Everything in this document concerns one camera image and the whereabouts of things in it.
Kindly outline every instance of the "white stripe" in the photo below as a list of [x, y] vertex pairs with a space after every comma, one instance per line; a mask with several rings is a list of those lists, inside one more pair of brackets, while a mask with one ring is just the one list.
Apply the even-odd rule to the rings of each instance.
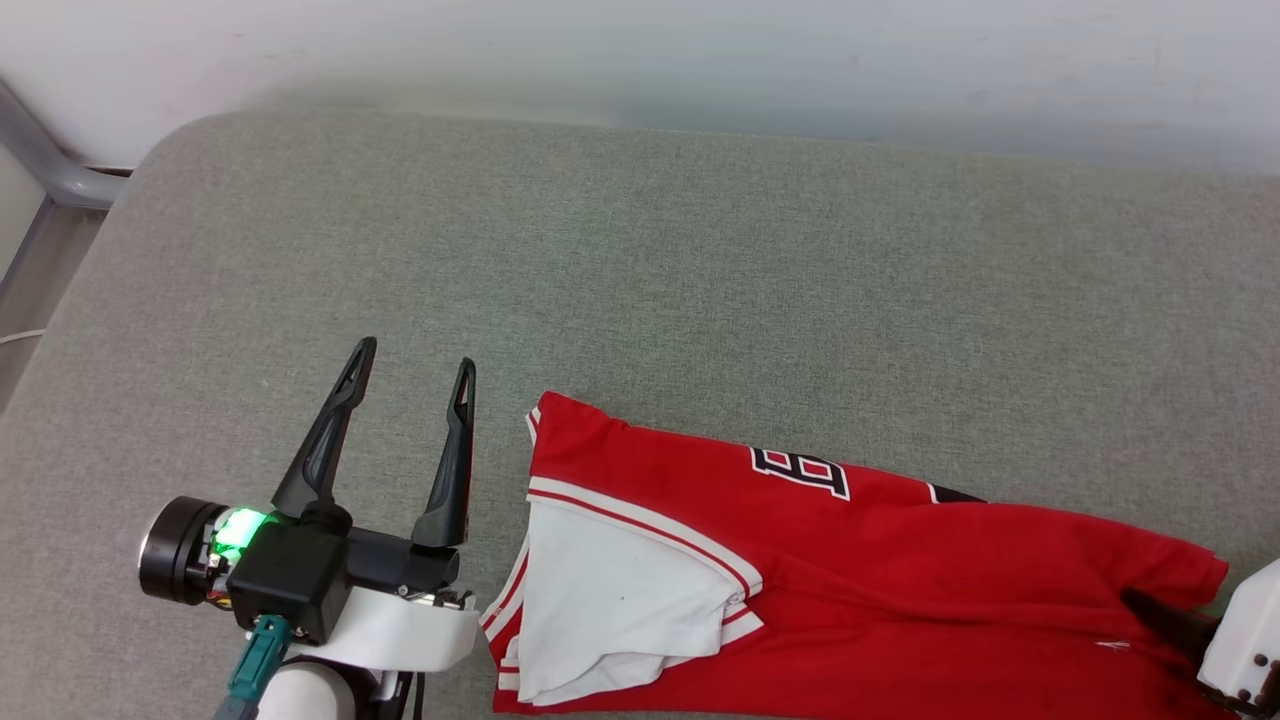
[[[511, 568], [511, 575], [507, 577], [507, 584], [502, 587], [502, 592], [499, 592], [498, 597], [494, 598], [493, 605], [490, 605], [489, 609], [485, 610], [483, 615], [480, 615], [480, 625], [488, 623], [489, 619], [494, 616], [494, 614], [498, 615], [498, 619], [494, 620], [493, 625], [485, 628], [484, 632], [484, 634], [490, 641], [495, 638], [498, 633], [502, 632], [503, 628], [507, 626], [507, 623], [511, 621], [511, 616], [516, 614], [516, 610], [520, 610], [520, 606], [525, 598], [525, 584], [521, 583], [520, 587], [515, 589], [512, 589], [512, 585], [516, 582], [516, 575], [520, 574], [520, 566], [525, 564], [525, 559], [527, 556], [529, 556], [529, 536], [526, 534], [525, 542], [520, 544], [520, 555], [516, 556], [516, 564]], [[511, 598], [507, 600], [507, 605], [503, 607], [498, 607], [498, 603], [502, 602], [504, 597], [507, 597], [508, 592], [511, 593]]]
[[[716, 557], [721, 562], [724, 562], [735, 571], [737, 571], [737, 574], [740, 574], [746, 580], [748, 596], [753, 596], [760, 591], [760, 584], [763, 583], [763, 579], [760, 578], [759, 570], [751, 566], [751, 564], [748, 562], [746, 560], [739, 557], [737, 553], [735, 553], [730, 548], [699, 533], [698, 530], [690, 528], [689, 525], [685, 525], [684, 523], [677, 523], [676, 520], [672, 520], [666, 515], [659, 515], [658, 512], [654, 512], [653, 510], [646, 510], [644, 507], [640, 507], [639, 505], [617, 500], [607, 495], [581, 488], [579, 486], [573, 486], [561, 480], [553, 480], [550, 478], [539, 478], [539, 477], [530, 478], [529, 489], [531, 491], [536, 489], [541, 492], [562, 495], [564, 497], [572, 497], [573, 500], [580, 500], [602, 510], [608, 510], [609, 512], [622, 515], [623, 518], [635, 520], [636, 523], [641, 523], [644, 525], [649, 525], [650, 528], [657, 528], [666, 533], [671, 533], [672, 536], [692, 544], [694, 547], [701, 550], [703, 552], [707, 552], [707, 555]], [[673, 547], [681, 552], [685, 552], [686, 555], [694, 557], [699, 562], [703, 562], [704, 565], [713, 568], [717, 573], [724, 575], [733, 583], [737, 583], [737, 579], [731, 573], [724, 570], [724, 568], [722, 568], [719, 562], [713, 562], [710, 561], [710, 559], [701, 555], [700, 552], [695, 552], [690, 550], [687, 546], [675, 542], [671, 538], [663, 537], [658, 533], [649, 532], [641, 527], [636, 527], [630, 523], [609, 518], [607, 515], [599, 515], [591, 512], [589, 509], [573, 505], [572, 502], [557, 501], [550, 497], [541, 497], [536, 495], [527, 496], [527, 500], [529, 502], [544, 502], [548, 505], [556, 505], [557, 507], [563, 507], [564, 510], [570, 510], [572, 512], [590, 515], [596, 520], [600, 520], [603, 523], [609, 523], [614, 527], [623, 528], [630, 532], [641, 533], [648, 538], [655, 539], [668, 547]]]
[[[732, 615], [732, 612], [726, 612], [724, 615], [726, 616]], [[748, 612], [746, 615], [742, 615], [741, 618], [721, 628], [721, 647], [723, 648], [731, 642], [740, 641], [746, 635], [750, 635], [751, 633], [759, 630], [763, 626], [764, 623], [762, 623], [760, 619], [756, 618], [755, 612]], [[676, 665], [684, 665], [690, 660], [698, 660], [698, 657], [668, 657], [666, 661], [663, 661], [662, 666], [675, 667]]]
[[755, 612], [748, 612], [721, 629], [721, 647], [733, 641], [740, 641], [763, 626], [764, 623], [760, 621]]

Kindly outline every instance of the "white jersey trim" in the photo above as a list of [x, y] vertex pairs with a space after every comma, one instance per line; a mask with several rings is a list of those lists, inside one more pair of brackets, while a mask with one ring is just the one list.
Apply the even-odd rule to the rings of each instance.
[[571, 483], [532, 477], [529, 502], [554, 505], [572, 512], [637, 532], [687, 553], [742, 588], [744, 598], [760, 592], [763, 578], [750, 562], [698, 530], [639, 505], [609, 497]]
[[525, 600], [525, 566], [529, 564], [529, 536], [525, 536], [525, 542], [520, 546], [520, 555], [516, 556], [516, 564], [511, 569], [511, 575], [507, 578], [507, 584], [502, 587], [502, 592], [493, 601], [493, 605], [480, 615], [480, 626], [484, 628], [484, 634], [490, 641], [498, 637], [498, 633], [507, 626], [516, 611]]
[[[745, 603], [732, 605], [724, 610], [724, 625], [721, 626], [721, 650], [735, 643], [764, 626], [760, 618], [746, 609]], [[511, 638], [511, 644], [516, 644], [520, 635]], [[676, 657], [668, 659], [663, 667], [675, 667], [691, 660], [709, 660], [703, 657]], [[498, 662], [498, 689], [520, 691], [520, 659], [512, 647], [507, 648], [507, 657]]]

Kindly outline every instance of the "basketball jersey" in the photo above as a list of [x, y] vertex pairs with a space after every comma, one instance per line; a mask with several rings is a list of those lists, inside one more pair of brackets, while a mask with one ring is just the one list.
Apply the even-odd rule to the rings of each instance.
[[556, 393], [527, 420], [529, 532], [481, 616], [497, 711], [1231, 717], [1120, 601], [1210, 602], [1208, 550]]

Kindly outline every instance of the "printed number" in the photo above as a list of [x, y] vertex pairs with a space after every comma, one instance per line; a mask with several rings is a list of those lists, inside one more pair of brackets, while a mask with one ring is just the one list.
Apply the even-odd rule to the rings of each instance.
[[792, 483], [823, 487], [831, 491], [835, 497], [849, 500], [849, 482], [845, 479], [845, 469], [820, 457], [753, 447], [751, 466], [755, 468], [756, 473], [774, 475]]

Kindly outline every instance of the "gray cushion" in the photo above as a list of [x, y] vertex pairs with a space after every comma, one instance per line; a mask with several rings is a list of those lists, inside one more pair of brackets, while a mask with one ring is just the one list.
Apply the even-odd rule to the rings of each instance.
[[[142, 596], [138, 541], [179, 493], [266, 507], [365, 334], [379, 355], [337, 495], [375, 529], [408, 530], [457, 361], [479, 364], [462, 584], [484, 602], [520, 544], [521, 414], [547, 388], [1135, 523], [1238, 579], [1280, 548], [1277, 228], [1274, 179], [415, 115], [202, 120], [129, 182], [0, 420], [0, 715], [212, 711], [243, 635]], [[433, 678], [430, 716], [486, 715], [493, 682], [477, 650]]]

